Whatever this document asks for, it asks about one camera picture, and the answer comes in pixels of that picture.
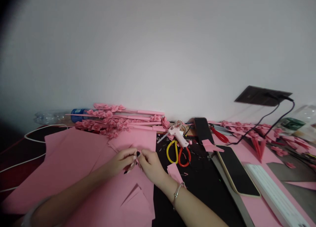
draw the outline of phone case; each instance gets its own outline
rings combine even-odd
[[[253,183],[254,187],[257,189],[257,191],[258,191],[258,193],[259,193],[259,196],[254,196],[254,195],[249,195],[249,194],[245,194],[245,193],[240,193],[240,192],[238,192],[237,189],[236,189],[236,186],[235,186],[235,184],[234,184],[234,182],[233,182],[233,180],[232,180],[232,178],[231,178],[231,176],[230,176],[230,174],[229,174],[229,172],[228,172],[228,170],[227,170],[227,168],[226,168],[226,165],[224,164],[224,161],[223,161],[223,159],[222,159],[222,157],[221,157],[221,153],[217,151],[217,155],[218,155],[218,157],[219,157],[219,159],[220,159],[220,162],[221,162],[221,164],[222,164],[222,166],[223,166],[223,168],[224,168],[224,171],[225,171],[225,173],[226,173],[226,175],[227,175],[227,178],[228,178],[228,180],[229,180],[229,182],[230,182],[230,184],[231,184],[231,186],[232,186],[232,189],[235,191],[235,193],[237,193],[237,194],[239,194],[239,195],[242,195],[242,196],[249,196],[249,197],[261,198],[261,193],[259,192],[257,186],[254,184],[252,178],[249,176],[247,170],[245,170],[245,171],[246,171],[248,177],[250,178],[251,182]]]

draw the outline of black cable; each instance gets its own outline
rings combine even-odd
[[[285,115],[287,115],[288,113],[290,113],[290,112],[294,109],[294,107],[295,107],[295,102],[294,102],[292,99],[290,99],[289,101],[291,101],[291,102],[293,103],[292,108],[289,110],[289,112],[283,114],[283,115],[270,127],[270,129],[266,132],[266,134],[263,136],[263,138],[266,137],[266,135],[272,130],[272,128],[273,128]]]
[[[234,142],[234,143],[229,143],[228,145],[237,145],[251,130],[255,129],[256,126],[258,126],[261,121],[268,115],[272,114],[275,110],[277,110],[277,108],[280,106],[280,102],[279,100],[277,100],[277,107],[271,112],[271,113],[268,113],[267,115],[263,116],[260,121],[250,130],[248,130],[244,135],[242,135],[242,137],[238,140],[238,142]]]
[[[192,126],[192,124],[190,125],[189,129],[187,130],[187,132],[183,136],[185,136],[190,131],[191,126]]]

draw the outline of white glue gun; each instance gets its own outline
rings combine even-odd
[[[166,136],[171,135],[177,138],[178,142],[180,143],[181,147],[185,148],[189,145],[189,143],[184,139],[182,134],[180,133],[180,126],[184,126],[182,121],[177,121],[173,124],[171,128],[168,129],[168,132],[157,142],[157,144],[162,141]]]

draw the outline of silver bracelet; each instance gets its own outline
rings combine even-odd
[[[182,182],[182,183],[179,185],[179,187],[177,188],[177,191],[175,191],[175,193],[174,193],[174,200],[173,200],[173,203],[172,203],[172,205],[173,205],[173,210],[175,210],[175,208],[174,208],[175,200],[177,199],[177,197],[178,197],[178,192],[179,192],[179,190],[180,190],[180,188],[181,188],[182,186],[184,186],[184,182]]]

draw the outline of wall socket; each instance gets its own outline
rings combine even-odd
[[[292,93],[284,92],[279,90],[271,90],[260,87],[248,86],[235,100],[235,102],[246,103],[246,104],[255,104],[255,105],[264,105],[264,106],[276,106],[278,104],[277,100],[269,98],[266,96],[267,93],[270,93],[276,97],[280,95],[290,96]]]

